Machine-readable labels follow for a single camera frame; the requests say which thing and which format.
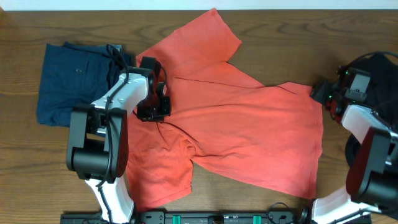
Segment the red t-shirt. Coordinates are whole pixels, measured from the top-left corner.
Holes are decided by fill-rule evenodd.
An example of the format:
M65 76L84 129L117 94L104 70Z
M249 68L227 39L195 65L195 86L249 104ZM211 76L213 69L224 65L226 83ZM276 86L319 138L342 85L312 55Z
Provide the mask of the red t-shirt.
M128 120L127 177L144 212L192 191L193 165L311 199L322 153L322 107L312 88L264 86L229 63L241 45L209 10L137 56L165 68L172 111L161 123Z

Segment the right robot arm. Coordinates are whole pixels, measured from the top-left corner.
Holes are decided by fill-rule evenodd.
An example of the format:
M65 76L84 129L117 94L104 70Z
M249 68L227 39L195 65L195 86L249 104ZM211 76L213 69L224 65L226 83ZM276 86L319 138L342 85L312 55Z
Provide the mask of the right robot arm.
M348 87L323 80L310 94L361 147L345 185L313 201L308 223L358 223L372 213L397 213L397 133L372 107L345 97L349 92Z

